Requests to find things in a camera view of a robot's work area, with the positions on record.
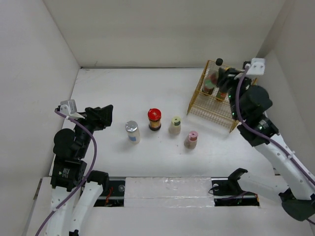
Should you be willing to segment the green cap spice shaker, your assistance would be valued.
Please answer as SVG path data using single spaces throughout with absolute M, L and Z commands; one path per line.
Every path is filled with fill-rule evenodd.
M 181 132 L 181 118 L 179 116 L 174 116 L 171 119 L 171 123 L 170 123 L 168 131 L 172 135 L 180 134 L 180 132 Z

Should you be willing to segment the clear bottle with red contents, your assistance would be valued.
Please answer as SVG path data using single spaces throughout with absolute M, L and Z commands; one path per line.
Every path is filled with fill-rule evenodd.
M 211 63 L 208 74 L 203 82 L 202 92 L 208 95 L 212 95 L 214 89 L 216 88 L 218 81 L 218 72 L 220 66 L 223 63 L 223 59 L 218 58 L 215 62 Z

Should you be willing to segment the pink cap spice shaker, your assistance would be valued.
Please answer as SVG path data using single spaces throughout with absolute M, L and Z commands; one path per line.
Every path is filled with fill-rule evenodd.
M 191 131 L 187 135 L 184 146 L 188 149 L 194 149 L 197 145 L 198 133 L 196 131 Z

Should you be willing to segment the silver lid white shaker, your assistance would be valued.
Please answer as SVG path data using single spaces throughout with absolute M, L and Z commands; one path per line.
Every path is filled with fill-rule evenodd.
M 140 132 L 137 122 L 130 120 L 125 124 L 125 130 L 127 132 L 129 140 L 133 144 L 140 142 Z

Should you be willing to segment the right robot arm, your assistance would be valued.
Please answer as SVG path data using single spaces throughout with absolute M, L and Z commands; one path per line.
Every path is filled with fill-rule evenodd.
M 227 178 L 229 198 L 252 192 L 281 204 L 297 221 L 310 221 L 315 214 L 315 177 L 287 147 L 278 128 L 264 112 L 273 103 L 266 89 L 252 85 L 247 70 L 219 68 L 216 86 L 226 92 L 241 136 L 262 154 L 284 179 L 285 184 L 256 178 L 248 170 L 236 169 Z

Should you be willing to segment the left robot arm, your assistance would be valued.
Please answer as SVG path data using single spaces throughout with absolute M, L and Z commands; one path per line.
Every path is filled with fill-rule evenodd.
M 63 101 L 55 113 L 75 124 L 54 136 L 51 212 L 36 232 L 46 236 L 80 236 L 97 199 L 109 191 L 109 175 L 94 170 L 95 131 L 111 126 L 113 105 L 88 107 L 79 113 L 75 101 Z

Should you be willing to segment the yellow cap sauce bottle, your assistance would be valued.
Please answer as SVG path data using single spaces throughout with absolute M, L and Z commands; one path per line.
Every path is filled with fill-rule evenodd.
M 219 102 L 223 102 L 226 98 L 227 93 L 224 91 L 221 91 L 221 89 L 218 89 L 217 95 L 216 95 L 216 100 Z

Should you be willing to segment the red lid sauce jar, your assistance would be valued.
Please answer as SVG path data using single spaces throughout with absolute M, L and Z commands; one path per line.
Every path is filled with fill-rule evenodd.
M 161 128 L 161 111 L 157 108 L 151 108 L 148 111 L 149 128 L 152 131 L 158 131 Z

